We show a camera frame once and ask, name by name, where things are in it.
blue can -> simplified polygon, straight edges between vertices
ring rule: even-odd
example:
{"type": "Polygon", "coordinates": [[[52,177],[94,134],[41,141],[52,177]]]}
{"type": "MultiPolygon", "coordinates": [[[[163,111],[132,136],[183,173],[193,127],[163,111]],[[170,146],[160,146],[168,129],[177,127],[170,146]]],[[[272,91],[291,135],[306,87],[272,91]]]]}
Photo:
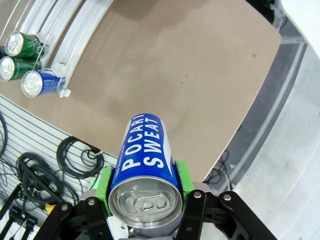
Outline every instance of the blue can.
{"type": "Polygon", "coordinates": [[[60,80],[62,88],[66,79],[58,77],[51,69],[31,70],[23,76],[21,88],[27,97],[34,98],[42,94],[57,93],[60,80]]]}
{"type": "Polygon", "coordinates": [[[156,228],[182,210],[182,196],[164,123],[143,113],[125,130],[108,198],[113,215],[135,228],[156,228]]]}

screw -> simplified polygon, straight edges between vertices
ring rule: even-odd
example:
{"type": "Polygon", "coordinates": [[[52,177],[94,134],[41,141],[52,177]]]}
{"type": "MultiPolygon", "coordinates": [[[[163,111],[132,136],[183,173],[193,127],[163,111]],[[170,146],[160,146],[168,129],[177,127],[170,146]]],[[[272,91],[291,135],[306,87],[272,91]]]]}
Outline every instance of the screw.
{"type": "Polygon", "coordinates": [[[94,199],[90,199],[89,201],[88,201],[88,204],[90,205],[90,206],[92,206],[93,204],[95,204],[96,202],[95,202],[95,200],[94,199]]]}
{"type": "Polygon", "coordinates": [[[223,200],[225,200],[225,201],[230,201],[230,200],[231,200],[231,196],[230,196],[229,194],[225,194],[225,195],[223,196],[223,200]]]}
{"type": "Polygon", "coordinates": [[[194,194],[193,194],[193,196],[194,196],[196,199],[199,199],[199,198],[201,198],[201,192],[195,191],[194,194]]]}
{"type": "Polygon", "coordinates": [[[68,205],[67,204],[63,204],[62,207],[61,207],[61,210],[62,211],[65,211],[68,209],[68,205]]]}

white pegboard wall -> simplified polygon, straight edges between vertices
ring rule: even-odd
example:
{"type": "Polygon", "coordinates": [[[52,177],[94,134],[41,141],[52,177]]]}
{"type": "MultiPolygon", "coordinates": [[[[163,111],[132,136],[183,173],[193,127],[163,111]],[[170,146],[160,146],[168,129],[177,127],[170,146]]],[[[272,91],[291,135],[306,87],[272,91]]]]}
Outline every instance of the white pegboard wall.
{"type": "MultiPolygon", "coordinates": [[[[4,159],[15,166],[18,157],[23,153],[30,152],[42,157],[48,163],[52,172],[56,172],[60,169],[56,160],[56,152],[61,141],[69,137],[67,133],[28,113],[1,95],[0,112],[4,117],[8,130],[8,142],[3,156],[4,159]]],[[[4,132],[2,126],[0,126],[0,131],[2,133],[4,132]]],[[[74,147],[70,148],[68,154],[70,161],[72,161],[76,167],[83,170],[86,169],[81,162],[80,155],[81,152],[86,149],[88,149],[87,146],[77,142],[74,147]]],[[[105,161],[104,166],[115,165],[117,161],[115,157],[106,153],[103,153],[103,157],[105,161]]],[[[0,163],[0,174],[3,174],[5,171],[9,174],[12,173],[12,170],[9,167],[0,163]]],[[[61,178],[62,172],[58,171],[56,175],[61,178]]],[[[6,175],[6,177],[7,184],[5,184],[6,181],[3,182],[0,179],[0,193],[4,192],[4,195],[10,195],[19,183],[19,180],[14,175],[6,175]]],[[[64,179],[77,191],[79,196],[81,196],[82,189],[79,180],[66,175],[64,179]]],[[[84,190],[89,187],[91,180],[92,178],[81,180],[84,190]]],[[[64,197],[64,199],[71,203],[73,202],[69,197],[64,197]]],[[[27,209],[33,207],[34,205],[32,203],[27,204],[27,209]]],[[[46,218],[46,214],[40,209],[33,210],[31,214],[39,218],[40,223],[46,218]]]]}

can on shelf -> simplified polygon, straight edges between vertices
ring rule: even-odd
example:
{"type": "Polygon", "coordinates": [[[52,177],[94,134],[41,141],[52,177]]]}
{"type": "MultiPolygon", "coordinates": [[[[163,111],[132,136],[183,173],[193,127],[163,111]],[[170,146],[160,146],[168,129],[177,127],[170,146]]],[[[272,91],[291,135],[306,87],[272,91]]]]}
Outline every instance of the can on shelf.
{"type": "Polygon", "coordinates": [[[5,45],[5,52],[11,57],[36,59],[42,57],[45,52],[41,51],[43,43],[36,35],[28,35],[14,31],[9,35],[5,45]]]}
{"type": "Polygon", "coordinates": [[[21,59],[5,56],[0,60],[0,80],[7,82],[21,79],[26,72],[32,69],[40,70],[41,67],[41,62],[38,61],[35,63],[35,59],[21,59]]]}
{"type": "Polygon", "coordinates": [[[23,93],[29,97],[58,92],[61,77],[58,77],[51,69],[28,71],[22,78],[21,88],[23,93]]]}
{"type": "Polygon", "coordinates": [[[151,229],[182,211],[180,182],[164,123],[143,113],[132,118],[116,163],[108,205],[125,224],[151,229]]]}
{"type": "Polygon", "coordinates": [[[8,54],[6,54],[6,47],[5,46],[0,46],[0,60],[6,56],[8,56],[8,54]]]}

wooden board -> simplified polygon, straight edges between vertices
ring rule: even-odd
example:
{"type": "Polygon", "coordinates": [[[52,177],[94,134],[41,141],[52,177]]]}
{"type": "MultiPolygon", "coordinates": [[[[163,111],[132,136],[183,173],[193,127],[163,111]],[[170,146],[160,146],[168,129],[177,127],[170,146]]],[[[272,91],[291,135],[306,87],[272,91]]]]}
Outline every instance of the wooden board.
{"type": "Polygon", "coordinates": [[[159,116],[175,160],[202,181],[254,101],[281,41],[243,0],[116,0],[73,74],[69,98],[0,93],[118,155],[129,119],[159,116]]]}

